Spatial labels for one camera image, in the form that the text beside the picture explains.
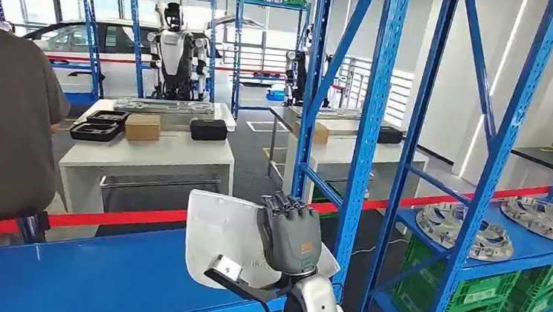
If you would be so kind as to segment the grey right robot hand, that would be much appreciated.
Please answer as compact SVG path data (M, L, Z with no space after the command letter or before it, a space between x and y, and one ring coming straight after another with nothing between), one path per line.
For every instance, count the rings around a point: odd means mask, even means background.
M261 200L256 220L268 265L289 276L316 273L323 248L317 211L280 191Z

